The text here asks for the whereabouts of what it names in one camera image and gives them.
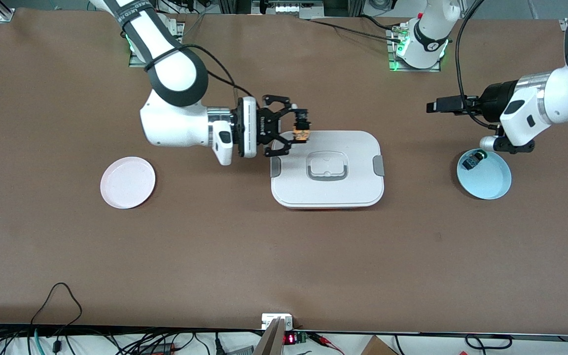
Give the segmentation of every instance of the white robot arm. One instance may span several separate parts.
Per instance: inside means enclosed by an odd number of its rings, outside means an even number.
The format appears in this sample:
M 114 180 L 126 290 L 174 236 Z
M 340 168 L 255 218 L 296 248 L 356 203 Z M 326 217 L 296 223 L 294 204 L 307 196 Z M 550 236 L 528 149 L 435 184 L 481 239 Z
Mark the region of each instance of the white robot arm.
M 427 112 L 483 115 L 496 134 L 484 137 L 480 147 L 489 151 L 530 152 L 534 137 L 552 124 L 568 122 L 568 27 L 564 42 L 565 66 L 530 74 L 515 81 L 488 86 L 481 97 L 442 97 L 426 106 Z
M 253 158 L 259 144 L 280 140 L 284 148 L 264 149 L 264 155 L 286 155 L 294 143 L 306 143 L 310 132 L 307 111 L 290 103 L 287 97 L 266 95 L 266 106 L 273 101 L 284 108 L 273 112 L 259 108 L 254 97 L 239 99 L 238 107 L 205 107 L 201 98 L 208 87 L 208 70 L 188 47 L 172 37 L 148 0 L 91 0 L 98 9 L 109 12 L 122 27 L 138 58 L 147 63 L 153 90 L 140 110 L 146 139 L 157 146 L 211 146 L 220 164 L 232 162 L 234 144 L 241 157 Z M 280 118 L 295 114 L 295 139 L 280 136 Z
M 427 0 L 422 16 L 406 23 L 407 33 L 396 55 L 411 67 L 433 67 L 448 45 L 448 34 L 461 12 L 457 0 Z

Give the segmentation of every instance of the blue bowl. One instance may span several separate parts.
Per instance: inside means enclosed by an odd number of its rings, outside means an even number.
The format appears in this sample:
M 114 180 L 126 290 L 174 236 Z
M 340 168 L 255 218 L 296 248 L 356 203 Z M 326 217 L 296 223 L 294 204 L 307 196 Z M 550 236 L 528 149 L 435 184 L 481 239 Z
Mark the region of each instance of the blue bowl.
M 494 200 L 507 193 L 512 186 L 512 172 L 505 160 L 493 151 L 473 169 L 466 169 L 462 162 L 479 149 L 469 150 L 457 163 L 457 178 L 471 195 L 483 200 Z

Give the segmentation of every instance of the digital display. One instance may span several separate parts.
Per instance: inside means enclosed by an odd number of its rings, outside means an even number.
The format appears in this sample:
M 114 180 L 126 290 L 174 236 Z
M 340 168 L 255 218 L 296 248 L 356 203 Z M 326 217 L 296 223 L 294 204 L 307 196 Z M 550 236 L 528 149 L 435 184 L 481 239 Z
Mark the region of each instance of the digital display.
M 297 335 L 295 335 L 295 332 L 287 332 L 286 334 L 284 334 L 284 345 L 293 345 L 293 344 L 297 344 Z

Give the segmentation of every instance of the brown table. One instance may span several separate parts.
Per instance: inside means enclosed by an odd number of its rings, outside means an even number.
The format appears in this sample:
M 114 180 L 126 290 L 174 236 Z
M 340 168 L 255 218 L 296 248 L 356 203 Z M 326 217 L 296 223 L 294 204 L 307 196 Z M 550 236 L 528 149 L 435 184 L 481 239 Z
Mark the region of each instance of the brown table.
M 209 148 L 146 142 L 150 85 L 118 34 L 100 12 L 18 9 L 0 25 L 0 322 L 28 322 L 66 281 L 87 324 L 253 328 L 262 312 L 289 312 L 306 329 L 568 333 L 568 124 L 534 153 L 505 155 L 509 193 L 476 200 L 453 171 L 488 132 L 425 113 L 457 93 L 451 55 L 441 73 L 390 72 L 382 41 L 288 16 L 206 16 L 188 40 L 239 84 L 291 96 L 315 130 L 381 143 L 378 204 L 289 211 L 271 196 L 268 159 L 223 167 Z M 466 92 L 561 67 L 562 38 L 555 21 L 471 22 Z M 203 103 L 231 106 L 232 92 L 212 81 Z M 121 211 L 99 182 L 129 155 L 158 182 Z M 75 313 L 61 290 L 38 321 Z

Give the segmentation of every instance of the black wire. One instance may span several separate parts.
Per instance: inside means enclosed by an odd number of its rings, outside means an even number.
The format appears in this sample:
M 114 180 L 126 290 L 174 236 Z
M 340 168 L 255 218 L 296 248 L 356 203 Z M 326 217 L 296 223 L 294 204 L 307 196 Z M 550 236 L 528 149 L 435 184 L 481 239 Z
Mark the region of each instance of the black wire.
M 11 342 L 14 341 L 14 338 L 18 337 L 21 332 L 22 332 L 22 330 L 19 330 L 16 334 L 13 335 L 13 337 L 10 338 L 10 341 L 8 341 L 8 342 L 6 342 L 6 344 L 4 344 L 4 348 L 2 349 L 0 355 L 4 355 L 6 353 L 7 346 L 9 346 L 11 344 Z
M 72 355 L 76 355 L 76 353 L 74 352 L 74 348 L 71 347 L 70 337 L 67 334 L 65 334 L 65 341 L 67 342 L 67 346 L 70 348 L 70 352 L 72 353 Z
M 334 27 L 335 29 L 340 29 L 340 30 L 352 32 L 353 34 L 357 34 L 357 35 L 361 35 L 361 36 L 368 36 L 368 37 L 371 37 L 371 38 L 378 38 L 378 39 L 382 39 L 382 40 L 388 40 L 388 41 L 394 42 L 394 43 L 400 43 L 400 40 L 397 39 L 397 38 L 388 38 L 387 36 L 378 36 L 378 35 L 368 34 L 368 33 L 365 33 L 365 32 L 348 29 L 347 27 L 342 27 L 342 26 L 339 26 L 339 25 L 333 25 L 332 23 L 327 23 L 327 22 L 321 22 L 321 21 L 316 21 L 316 20 L 309 20 L 309 21 L 312 22 L 312 23 L 318 23 L 318 24 L 324 25 L 324 26 Z
M 192 337 L 190 338 L 190 340 L 187 341 L 187 342 L 185 343 L 185 345 L 183 345 L 181 348 L 179 348 L 179 350 L 181 350 L 181 349 L 185 348 L 186 346 L 188 346 L 193 340 L 194 340 L 194 333 L 192 333 Z
M 144 349 L 140 349 L 140 353 L 146 353 L 146 350 L 150 349 L 151 353 L 155 353 L 155 349 L 162 343 L 165 341 L 165 339 L 167 337 L 170 337 L 172 334 L 174 333 L 167 333 L 166 335 L 162 335 L 162 337 L 160 339 L 157 339 L 156 341 L 152 342 L 151 344 L 149 344 L 148 346 L 146 346 L 146 348 Z
M 155 334 L 150 334 L 150 333 L 145 333 L 138 341 L 134 341 L 130 344 L 127 344 L 126 346 L 124 346 L 124 349 L 126 349 L 126 353 L 130 353 L 133 354 L 133 352 L 135 350 L 139 350 L 140 346 L 142 345 L 142 343 L 144 343 L 144 341 L 148 341 L 150 339 L 154 339 L 156 337 Z
M 460 69 L 460 41 L 462 40 L 461 36 L 464 33 L 464 28 L 466 27 L 466 24 L 468 23 L 470 18 L 475 14 L 475 11 L 479 8 L 479 6 L 481 6 L 481 4 L 483 2 L 484 2 L 484 0 L 477 0 L 475 2 L 475 4 L 473 4 L 473 6 L 468 10 L 466 17 L 464 18 L 464 21 L 462 22 L 462 24 L 460 26 L 460 31 L 457 33 L 457 40 L 456 40 L 456 43 L 455 43 L 455 68 L 457 69 L 457 84 L 460 88 L 461 103 L 464 105 L 464 108 L 466 109 L 467 114 L 470 116 L 470 118 L 473 121 L 475 121 L 480 126 L 485 127 L 485 128 L 489 128 L 491 130 L 495 130 L 497 128 L 496 125 L 483 123 L 477 117 L 475 117 L 475 115 L 472 113 L 472 111 L 468 108 L 468 103 L 466 101 L 466 95 L 464 94 L 464 84 L 462 83 L 462 77 L 461 77 L 462 76 L 462 70 Z
M 212 58 L 212 60 L 214 60 L 214 62 L 216 62 L 216 64 L 219 67 L 221 67 L 221 69 L 223 69 L 223 72 L 225 72 L 225 74 L 227 75 L 227 78 L 229 78 L 229 81 L 221 78 L 220 76 L 218 76 L 218 75 L 214 74 L 213 72 L 211 72 L 210 70 L 208 70 L 207 72 L 210 76 L 214 77 L 214 79 L 218 79 L 219 81 L 222 81 L 223 83 L 225 83 L 227 85 L 230 85 L 233 88 L 241 90 L 242 92 L 244 92 L 248 96 L 253 97 L 253 95 L 251 95 L 251 93 L 248 90 L 246 90 L 245 88 L 236 84 L 236 82 L 234 81 L 234 78 L 232 78 L 232 75 L 230 74 L 229 70 L 227 70 L 227 68 L 223 65 L 223 63 L 220 60 L 218 60 L 218 58 L 216 58 L 216 56 L 214 56 L 214 54 L 212 54 L 209 50 L 201 47 L 200 45 L 193 44 L 193 43 L 184 44 L 184 45 L 182 45 L 182 47 L 196 48 L 196 49 L 200 50 L 201 52 L 207 54 L 210 58 Z
M 117 348 L 117 351 L 120 355 L 124 355 L 124 349 L 120 348 L 120 345 L 118 344 L 117 340 L 115 339 L 115 337 L 113 337 L 113 334 L 109 332 L 109 337 L 111 337 L 111 339 L 113 339 L 113 345 L 115 345 L 115 347 Z
M 402 351 L 402 348 L 400 347 L 400 342 L 398 340 L 398 336 L 394 335 L 394 338 L 396 339 L 396 346 L 398 348 L 398 352 L 400 353 L 400 355 L 404 355 L 404 352 Z
M 199 339 L 199 337 L 196 336 L 196 333 L 192 333 L 194 334 L 194 339 L 196 339 L 196 341 L 198 341 L 199 343 L 203 344 L 203 346 L 205 346 L 205 349 L 207 350 L 207 355 L 211 355 L 210 354 L 210 348 L 208 348 L 207 345 L 205 345 L 204 342 L 201 341 L 201 339 Z
M 380 27 L 380 28 L 383 29 L 383 30 L 389 30 L 389 31 L 391 31 L 391 30 L 394 28 L 394 26 L 399 26 L 399 25 L 400 25 L 400 22 L 399 22 L 399 23 L 394 23 L 393 25 L 385 26 L 385 25 L 383 25 L 382 23 L 377 22 L 377 21 L 376 21 L 376 18 L 373 18 L 372 16 L 369 16 L 369 15 L 364 14 L 364 13 L 363 13 L 363 14 L 360 14 L 358 17 L 367 18 L 367 19 L 370 20 L 372 23 L 374 23 L 374 25 L 376 25 L 377 27 Z
M 479 343 L 479 346 L 474 346 L 473 344 L 471 344 L 468 341 L 469 339 L 475 339 Z M 466 342 L 467 346 L 470 346 L 475 350 L 481 350 L 483 352 L 483 355 L 487 355 L 485 353 L 486 350 L 505 350 L 512 346 L 512 337 L 507 337 L 507 341 L 509 342 L 504 346 L 483 346 L 483 342 L 475 334 L 467 334 L 466 337 L 464 337 L 464 341 Z
M 219 80 L 219 81 L 222 81 L 223 83 L 225 83 L 225 84 L 227 84 L 227 85 L 230 85 L 231 87 L 234 87 L 234 88 L 237 88 L 238 90 L 241 90 L 242 92 L 244 92 L 244 93 L 247 94 L 248 96 L 253 97 L 253 95 L 251 95 L 251 92 L 249 92 L 249 91 L 246 90 L 245 88 L 241 87 L 240 85 L 236 85 L 236 84 L 234 84 L 234 83 L 232 83 L 232 82 L 230 82 L 230 81 L 227 81 L 227 80 L 221 78 L 220 76 L 214 74 L 213 72 L 211 72 L 211 71 L 209 71 L 209 70 L 207 70 L 207 73 L 208 73 L 210 76 L 212 76 L 214 79 L 217 79 L 217 80 Z
M 71 291 L 71 288 L 69 285 L 67 285 L 66 283 L 55 283 L 52 286 L 52 289 L 50 290 L 49 294 L 47 295 L 47 298 L 45 299 L 45 302 L 43 302 L 43 305 L 41 306 L 41 308 L 38 309 L 38 311 L 36 311 L 36 313 L 34 314 L 34 317 L 32 317 L 32 320 L 30 321 L 30 325 L 32 325 L 34 323 L 34 319 L 36 319 L 36 317 L 38 316 L 38 314 L 43 310 L 43 308 L 45 308 L 45 305 L 47 305 L 47 302 L 49 301 L 50 297 L 52 296 L 52 293 L 54 292 L 54 289 L 58 286 L 58 285 L 63 285 L 65 286 L 65 288 L 67 288 L 67 292 L 69 292 L 71 300 L 74 301 L 74 303 L 76 303 L 76 306 L 78 307 L 78 315 L 69 323 L 67 323 L 66 325 L 61 326 L 61 328 L 59 328 L 56 331 L 56 340 L 58 340 L 58 335 L 61 333 L 61 331 L 66 328 L 67 326 L 72 325 L 75 321 L 77 321 L 78 319 L 80 319 L 80 317 L 83 316 L 83 306 L 80 305 L 80 302 L 76 299 L 76 297 L 74 296 L 74 294 Z

